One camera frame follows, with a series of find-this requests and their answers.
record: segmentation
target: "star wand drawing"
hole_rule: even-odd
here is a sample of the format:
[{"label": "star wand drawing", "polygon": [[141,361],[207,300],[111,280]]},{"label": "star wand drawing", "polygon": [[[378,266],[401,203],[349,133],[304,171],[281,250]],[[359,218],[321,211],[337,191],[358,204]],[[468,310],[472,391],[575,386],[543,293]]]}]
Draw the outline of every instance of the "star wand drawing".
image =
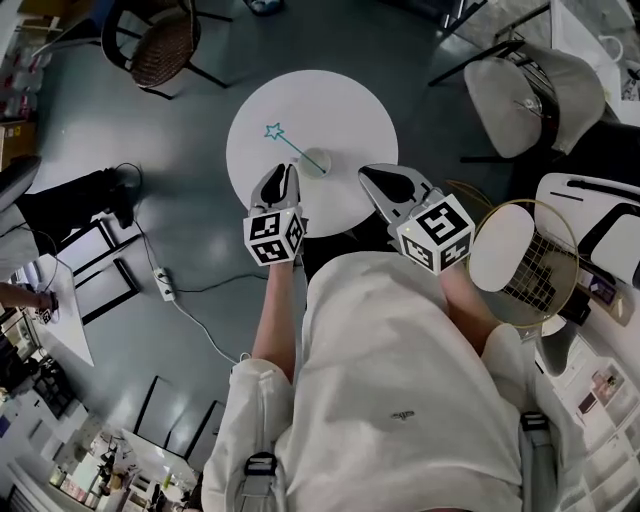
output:
[{"label": "star wand drawing", "polygon": [[307,160],[309,160],[309,162],[311,162],[313,165],[315,165],[318,169],[320,169],[320,171],[322,171],[322,174],[326,174],[327,171],[325,171],[322,167],[320,167],[316,162],[314,162],[311,158],[309,158],[307,155],[304,154],[303,151],[300,151],[296,146],[294,146],[287,138],[284,137],[284,130],[282,128],[280,128],[280,123],[276,123],[274,125],[267,125],[267,133],[265,133],[264,135],[265,137],[271,137],[273,140],[278,140],[278,139],[282,139],[283,141],[285,141],[287,144],[289,144],[289,146],[291,146],[293,149],[295,149],[298,153],[300,153],[300,156],[303,158],[306,158]]}]

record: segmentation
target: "wicker chair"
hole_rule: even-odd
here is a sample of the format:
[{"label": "wicker chair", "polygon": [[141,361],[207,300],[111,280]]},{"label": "wicker chair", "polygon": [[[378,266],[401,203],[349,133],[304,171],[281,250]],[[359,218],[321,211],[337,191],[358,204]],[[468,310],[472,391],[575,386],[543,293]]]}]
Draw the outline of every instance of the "wicker chair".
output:
[{"label": "wicker chair", "polygon": [[[200,41],[200,23],[197,16],[207,16],[231,22],[229,18],[196,11],[194,0],[116,0],[102,30],[102,50],[107,60],[127,71],[136,85],[144,92],[171,100],[173,96],[153,89],[174,76],[183,68],[226,89],[228,86],[214,76],[191,64]],[[158,21],[150,19],[168,11]],[[117,44],[118,23],[125,12],[131,12],[150,25],[138,42],[132,57],[125,57]]]}]

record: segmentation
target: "white chair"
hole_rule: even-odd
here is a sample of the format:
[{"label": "white chair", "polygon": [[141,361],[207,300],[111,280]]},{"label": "white chair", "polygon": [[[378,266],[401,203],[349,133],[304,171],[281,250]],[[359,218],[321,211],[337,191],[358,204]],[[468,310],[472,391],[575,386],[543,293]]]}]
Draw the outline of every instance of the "white chair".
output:
[{"label": "white chair", "polygon": [[[512,53],[524,55],[514,63]],[[463,162],[504,161],[536,146],[543,135],[542,103],[520,65],[534,62],[553,89],[557,133],[551,149],[569,154],[604,113],[605,95],[593,69],[573,55],[525,41],[505,41],[429,82],[433,86],[464,70],[469,95],[500,158],[463,158]]]}]

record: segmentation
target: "electrical cable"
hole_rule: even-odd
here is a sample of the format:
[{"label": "electrical cable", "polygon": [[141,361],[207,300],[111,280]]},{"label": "electrical cable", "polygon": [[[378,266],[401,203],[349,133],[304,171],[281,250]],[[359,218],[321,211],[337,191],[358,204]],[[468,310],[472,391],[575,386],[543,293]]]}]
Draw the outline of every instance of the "electrical cable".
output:
[{"label": "electrical cable", "polygon": [[[147,261],[149,262],[149,267],[151,267],[151,271],[153,272],[158,267],[158,265],[157,265],[158,257],[156,255],[155,251],[153,250],[153,245],[151,245],[151,241],[149,240],[149,237],[147,236],[145,231],[142,229],[142,227],[140,226],[140,223],[138,222],[138,219],[137,219],[138,211],[140,210],[140,206],[142,204],[142,201],[144,200],[144,198],[142,198],[142,187],[143,187],[143,184],[144,184],[144,175],[143,175],[142,169],[140,167],[138,167],[137,165],[134,165],[132,163],[129,163],[129,162],[122,163],[122,164],[118,165],[115,169],[118,170],[123,165],[129,165],[129,166],[133,167],[138,172],[138,177],[139,177],[138,195],[136,197],[137,205],[136,205],[136,208],[135,208],[134,214],[133,214],[133,223],[137,226],[138,230],[140,231],[140,235],[142,236],[142,241],[144,242],[144,249],[145,249],[145,252],[147,254]],[[171,288],[176,292],[180,292],[180,293],[203,293],[203,292],[206,292],[208,290],[213,290],[215,288],[218,288],[219,286],[223,286],[225,284],[231,283],[231,282],[236,281],[238,279],[245,279],[247,277],[254,277],[256,279],[264,279],[265,281],[267,280],[267,277],[265,277],[265,276],[250,272],[250,273],[247,273],[247,274],[240,274],[240,275],[237,275],[237,276],[234,276],[234,277],[230,277],[229,279],[225,279],[224,281],[221,281],[219,283],[215,283],[215,284],[212,284],[212,285],[209,285],[209,286],[205,286],[203,288],[189,290],[189,289],[174,287],[173,285],[171,285],[171,283],[168,283],[167,281],[163,281],[162,279],[160,279],[158,277],[155,277],[155,279],[157,279],[161,283],[164,283],[166,285],[171,286]],[[220,354],[222,357],[224,357],[231,364],[235,365],[235,364],[237,364],[239,362],[237,359],[235,359],[233,356],[231,356],[230,354],[228,354],[227,352],[225,352],[224,350],[222,350],[218,346],[218,344],[213,339],[213,336],[211,336],[211,333],[209,332],[209,329],[207,329],[207,327],[202,322],[200,322],[200,320],[195,318],[191,313],[189,313],[186,309],[184,309],[184,307],[180,306],[180,304],[178,304],[177,300],[173,300],[172,302],[173,302],[173,305],[176,307],[176,309],[178,311],[180,311],[180,313],[182,313],[184,316],[186,316],[189,320],[191,320],[193,323],[195,323],[198,327],[200,327],[204,331],[205,335],[207,336],[207,339],[211,342],[211,344],[213,345],[213,348],[216,350],[216,352],[218,352],[218,354]],[[249,354],[242,353],[241,356],[240,356],[240,360],[245,359],[246,356],[250,357]]]},{"label": "electrical cable", "polygon": [[[142,236],[142,241],[144,242],[144,249],[145,252],[147,254],[147,261],[149,262],[149,267],[151,267],[151,271],[153,272],[154,269],[156,269],[159,265],[158,265],[158,257],[156,255],[155,250],[153,249],[153,245],[151,244],[151,240],[149,240],[149,236],[147,235],[147,233],[142,229],[142,227],[140,226],[140,223],[138,222],[138,211],[140,210],[140,206],[142,205],[142,201],[144,200],[140,200],[140,198],[142,197],[142,188],[144,185],[144,176],[143,176],[143,172],[142,169],[140,167],[138,167],[137,165],[134,165],[132,163],[129,162],[124,162],[120,165],[118,165],[115,169],[118,170],[120,169],[120,167],[122,167],[123,165],[128,165],[130,167],[133,167],[137,172],[138,172],[138,195],[136,197],[136,210],[134,212],[133,215],[133,223],[137,226],[138,231],[140,231],[140,235]],[[166,281],[163,281],[162,279],[156,277],[156,279],[158,281],[160,281],[163,284],[172,286],[172,288],[176,291],[176,292],[180,292],[180,293],[204,293],[207,292],[209,290],[214,290],[215,288],[218,288],[219,286],[223,286],[225,284],[229,284],[233,281],[236,281],[238,279],[246,279],[248,277],[253,277],[255,279],[261,279],[263,281],[266,281],[268,278],[267,276],[263,276],[261,274],[257,274],[255,272],[247,272],[245,274],[239,274],[237,276],[234,277],[230,277],[228,279],[225,279],[224,281],[220,281],[219,283],[214,283],[208,286],[205,286],[203,288],[194,288],[194,289],[187,289],[187,288],[178,288],[177,286],[172,286],[171,283],[168,283]]]},{"label": "electrical cable", "polygon": [[214,341],[213,337],[211,336],[211,334],[209,333],[209,329],[207,329],[207,327],[197,318],[195,318],[191,313],[189,313],[188,311],[184,310],[183,308],[180,307],[180,304],[178,304],[176,301],[173,301],[173,305],[178,309],[178,311],[180,311],[180,313],[182,313],[184,316],[186,316],[187,318],[189,318],[194,324],[198,325],[203,331],[204,333],[207,335],[207,338],[209,338],[209,341],[211,342],[211,344],[213,345],[213,348],[216,349],[216,352],[218,352],[218,354],[220,354],[222,357],[224,357],[227,361],[229,361],[231,364],[237,364],[239,361],[237,359],[234,359],[233,356],[230,356],[229,354],[227,354],[224,350],[222,350],[220,347],[218,347],[218,345],[216,344],[216,342]]},{"label": "electrical cable", "polygon": [[41,235],[46,236],[49,241],[51,242],[51,246],[53,247],[53,252],[55,254],[52,254],[51,256],[53,256],[53,258],[56,260],[56,266],[53,269],[53,275],[51,276],[51,279],[49,280],[49,283],[47,283],[47,286],[45,286],[44,290],[40,293],[46,293],[47,290],[49,290],[49,287],[51,286],[51,284],[53,283],[53,280],[56,277],[56,274],[58,273],[58,264],[60,263],[58,261],[58,247],[56,246],[56,243],[54,242],[53,238],[51,238],[51,236],[48,233],[45,233],[44,231],[40,231],[39,229],[32,229],[29,227],[24,227],[27,225],[27,222],[23,222],[22,224],[18,224],[17,226],[13,226],[11,229],[5,231],[2,235],[0,235],[0,238],[4,238],[5,236],[7,236],[9,233],[12,233],[13,231],[17,230],[17,229],[21,229],[23,231],[30,231],[31,233],[40,233]]}]

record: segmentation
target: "floor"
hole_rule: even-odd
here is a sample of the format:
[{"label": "floor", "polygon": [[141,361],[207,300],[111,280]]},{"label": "floor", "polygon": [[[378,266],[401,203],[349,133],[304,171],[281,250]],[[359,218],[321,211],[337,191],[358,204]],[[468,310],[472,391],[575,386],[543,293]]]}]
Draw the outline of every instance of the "floor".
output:
[{"label": "floor", "polygon": [[[441,186],[445,179],[463,180],[495,203],[505,198],[510,165],[458,161],[462,155],[494,154],[461,77],[433,89],[426,85],[476,51],[466,41],[443,39],[429,22],[373,0],[289,0],[283,13],[266,19],[252,16],[240,0],[201,0],[199,9],[234,18],[233,24],[202,20],[194,60],[233,86],[221,90],[183,72],[162,88],[179,94],[169,102],[137,90],[99,48],[56,55],[40,98],[44,164],[32,189],[122,162],[140,165],[145,190],[138,219],[178,287],[198,288],[258,271],[242,242],[246,211],[227,176],[225,143],[247,97],[290,71],[325,69],[359,81],[388,110],[401,164]],[[482,216],[482,209],[469,206]],[[119,239],[135,234],[112,227]],[[87,326],[95,367],[61,345],[50,348],[85,405],[114,426],[133,427],[159,375],[174,394],[160,417],[167,425],[180,417],[170,446],[180,452],[211,401],[226,399],[230,366],[197,326],[162,301],[144,245],[135,243],[123,259],[141,293]],[[264,288],[264,281],[246,279],[182,294],[180,301],[222,347],[239,354],[251,347]],[[298,292],[300,323],[301,275]]]}]

